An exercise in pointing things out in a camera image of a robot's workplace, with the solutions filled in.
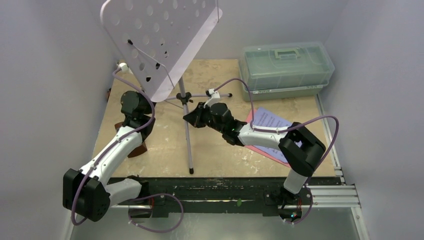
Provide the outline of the lilac perforated music stand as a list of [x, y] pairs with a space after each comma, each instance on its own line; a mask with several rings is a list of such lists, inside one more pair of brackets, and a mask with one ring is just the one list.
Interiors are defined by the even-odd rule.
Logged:
[[107, 0], [99, 12], [101, 25], [154, 103], [155, 118], [171, 124], [164, 111], [170, 95], [180, 94], [182, 110], [169, 132], [183, 131], [186, 171], [194, 165], [188, 124], [189, 111], [183, 75], [214, 27], [222, 10], [216, 0]]

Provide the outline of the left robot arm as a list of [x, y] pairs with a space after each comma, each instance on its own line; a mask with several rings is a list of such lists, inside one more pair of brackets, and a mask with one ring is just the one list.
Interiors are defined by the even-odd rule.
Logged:
[[111, 206], [132, 200], [146, 203], [149, 191], [132, 178], [109, 184], [112, 174], [128, 155], [140, 147], [153, 130], [155, 104], [142, 91], [127, 91], [120, 99], [124, 121], [112, 140], [79, 169], [70, 168], [62, 179], [62, 205], [78, 226], [99, 221]]

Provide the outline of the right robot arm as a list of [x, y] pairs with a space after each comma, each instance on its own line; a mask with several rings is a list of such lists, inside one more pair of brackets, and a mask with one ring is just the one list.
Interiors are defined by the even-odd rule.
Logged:
[[200, 102], [183, 119], [195, 128], [209, 127], [233, 146], [259, 146], [280, 151], [290, 166], [280, 196], [288, 204], [300, 198], [301, 189], [328, 154], [326, 146], [306, 128], [294, 122], [289, 127], [259, 128], [233, 117], [225, 103]]

